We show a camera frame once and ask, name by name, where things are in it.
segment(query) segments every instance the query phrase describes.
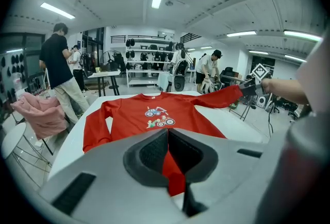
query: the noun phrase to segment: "black railing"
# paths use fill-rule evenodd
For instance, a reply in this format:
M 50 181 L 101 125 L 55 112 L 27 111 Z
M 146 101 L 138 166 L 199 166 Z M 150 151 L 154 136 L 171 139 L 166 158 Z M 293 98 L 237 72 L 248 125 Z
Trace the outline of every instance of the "black railing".
M 126 36 L 111 36 L 111 43 L 126 43 Z
M 193 33 L 188 33 L 183 37 L 180 37 L 180 43 L 184 44 L 197 38 L 200 38 L 200 36 L 194 35 Z
M 127 36 L 128 39 L 131 39 L 131 38 L 151 38 L 151 39 L 164 39 L 165 40 L 165 37 L 154 37 L 154 36 Z

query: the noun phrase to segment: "man in white shirt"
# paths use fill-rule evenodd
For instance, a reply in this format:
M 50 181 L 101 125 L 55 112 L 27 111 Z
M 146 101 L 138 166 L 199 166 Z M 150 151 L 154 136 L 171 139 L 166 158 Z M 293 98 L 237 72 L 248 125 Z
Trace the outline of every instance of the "man in white shirt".
M 82 92 L 85 92 L 84 76 L 83 76 L 83 67 L 80 65 L 81 52 L 77 50 L 73 54 L 73 60 L 69 61 L 69 64 L 73 64 L 73 76 L 76 79 L 79 88 Z
M 217 61 L 221 58 L 221 51 L 215 50 L 213 54 L 204 55 L 197 63 L 196 66 L 196 84 L 197 84 L 197 91 L 201 90 L 201 86 L 203 83 L 204 78 L 209 79 L 209 73 L 212 72 L 212 68 L 216 69 L 217 78 L 220 80 L 220 74 L 218 70 Z

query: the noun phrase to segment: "ceiling smoke detector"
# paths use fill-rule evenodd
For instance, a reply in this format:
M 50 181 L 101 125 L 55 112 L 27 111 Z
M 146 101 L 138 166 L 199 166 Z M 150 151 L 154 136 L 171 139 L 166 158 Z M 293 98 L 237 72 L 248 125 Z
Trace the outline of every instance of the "ceiling smoke detector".
M 166 6 L 173 6 L 173 3 L 172 3 L 171 1 L 167 1 L 167 2 L 165 3 L 165 5 L 166 5 Z

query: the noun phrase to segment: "red long-sleeve shirt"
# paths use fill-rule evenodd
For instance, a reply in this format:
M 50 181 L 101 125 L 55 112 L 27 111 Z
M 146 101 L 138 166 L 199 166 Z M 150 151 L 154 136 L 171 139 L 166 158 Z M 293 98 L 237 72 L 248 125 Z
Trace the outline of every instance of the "red long-sleeve shirt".
M 159 96 L 137 96 L 106 101 L 86 118 L 84 152 L 101 144 L 117 141 L 160 128 L 181 128 L 197 133 L 225 136 L 194 105 L 225 108 L 242 96 L 237 85 L 201 95 L 189 96 L 162 92 Z M 111 133 L 105 119 L 112 117 Z M 162 174 L 169 178 L 170 195 L 184 192 L 185 179 L 168 152 Z

